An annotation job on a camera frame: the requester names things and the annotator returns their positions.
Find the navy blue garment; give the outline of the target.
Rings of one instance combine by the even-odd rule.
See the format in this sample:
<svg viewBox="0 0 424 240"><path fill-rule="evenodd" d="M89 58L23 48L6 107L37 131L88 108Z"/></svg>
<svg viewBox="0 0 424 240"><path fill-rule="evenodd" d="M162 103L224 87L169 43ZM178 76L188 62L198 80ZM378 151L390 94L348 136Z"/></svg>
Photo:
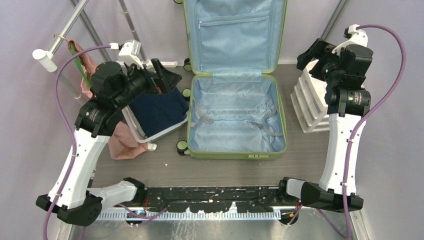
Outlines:
<svg viewBox="0 0 424 240"><path fill-rule="evenodd" d="M189 110L188 103L177 88L170 93L144 93L132 101L129 107L142 127L150 130L161 124L166 128L181 121Z"/></svg>

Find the white plastic drawer organizer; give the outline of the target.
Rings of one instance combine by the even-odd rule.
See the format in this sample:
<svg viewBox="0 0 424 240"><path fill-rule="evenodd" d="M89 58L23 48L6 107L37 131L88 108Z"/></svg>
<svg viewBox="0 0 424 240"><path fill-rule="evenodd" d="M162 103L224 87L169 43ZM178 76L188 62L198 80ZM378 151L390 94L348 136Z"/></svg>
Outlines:
<svg viewBox="0 0 424 240"><path fill-rule="evenodd" d="M330 129L328 105L324 99L327 84L309 74L317 62L318 60L313 60L307 64L290 94L297 120L304 133Z"/></svg>

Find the white perforated plastic basket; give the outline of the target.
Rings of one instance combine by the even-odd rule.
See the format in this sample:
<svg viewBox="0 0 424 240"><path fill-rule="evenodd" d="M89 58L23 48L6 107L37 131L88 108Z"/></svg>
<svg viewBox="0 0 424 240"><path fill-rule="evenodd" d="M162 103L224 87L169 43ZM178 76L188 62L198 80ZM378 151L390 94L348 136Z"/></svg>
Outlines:
<svg viewBox="0 0 424 240"><path fill-rule="evenodd" d="M128 125L129 131L134 137L135 141L142 145L147 144L149 151L154 151L156 149L154 142L180 129L189 119L189 111L187 110L184 113L183 119L181 121L176 122L168 127L165 127L164 124L160 124L159 127L154 127L151 130L149 128L143 128L129 106L126 106L122 110L122 114L123 120Z"/></svg>

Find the green ribbed hard-shell suitcase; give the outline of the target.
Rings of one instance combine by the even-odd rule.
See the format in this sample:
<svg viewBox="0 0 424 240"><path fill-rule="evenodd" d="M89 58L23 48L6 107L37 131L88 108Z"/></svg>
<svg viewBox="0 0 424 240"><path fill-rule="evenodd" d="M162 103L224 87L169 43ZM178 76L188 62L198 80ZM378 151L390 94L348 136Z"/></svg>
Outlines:
<svg viewBox="0 0 424 240"><path fill-rule="evenodd" d="M198 159L279 158L287 149L279 61L285 0L185 0L194 76L186 139L177 152Z"/></svg>

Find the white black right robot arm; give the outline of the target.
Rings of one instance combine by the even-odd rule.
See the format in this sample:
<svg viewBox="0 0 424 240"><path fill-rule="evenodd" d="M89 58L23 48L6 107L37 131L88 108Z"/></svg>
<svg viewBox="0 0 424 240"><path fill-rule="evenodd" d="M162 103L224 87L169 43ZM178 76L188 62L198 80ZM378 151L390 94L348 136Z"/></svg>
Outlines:
<svg viewBox="0 0 424 240"><path fill-rule="evenodd" d="M317 62L309 74L326 83L324 100L329 120L329 143L319 183L285 177L279 183L277 198L283 205L298 200L306 207L336 213L362 209L364 201L356 193L355 168L358 149L353 137L360 137L365 115L371 107L371 94L363 87L373 51L350 43L340 50L318 38L297 57L296 67Z"/></svg>

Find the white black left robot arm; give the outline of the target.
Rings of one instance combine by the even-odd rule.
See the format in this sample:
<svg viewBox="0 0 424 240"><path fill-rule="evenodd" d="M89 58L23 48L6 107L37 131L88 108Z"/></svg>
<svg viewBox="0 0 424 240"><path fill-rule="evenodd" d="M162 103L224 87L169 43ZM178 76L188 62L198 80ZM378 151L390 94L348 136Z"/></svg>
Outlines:
<svg viewBox="0 0 424 240"><path fill-rule="evenodd" d="M142 94L163 95L182 80L152 60L154 71L137 64L104 62L91 76L92 97L79 110L75 130L70 132L71 149L53 189L36 200L36 205L54 213L67 224L87 227L103 210L129 202L141 206L145 185L131 177L103 188L89 188L100 153L123 119L122 110Z"/></svg>

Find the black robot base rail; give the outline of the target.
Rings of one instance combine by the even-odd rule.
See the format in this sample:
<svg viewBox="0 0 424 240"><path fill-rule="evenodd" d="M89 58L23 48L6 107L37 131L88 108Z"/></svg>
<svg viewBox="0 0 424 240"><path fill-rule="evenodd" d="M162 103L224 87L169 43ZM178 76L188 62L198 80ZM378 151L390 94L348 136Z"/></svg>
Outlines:
<svg viewBox="0 0 424 240"><path fill-rule="evenodd" d="M118 204L131 225L152 221L298 221L300 202L278 186L149 187L135 203Z"/></svg>

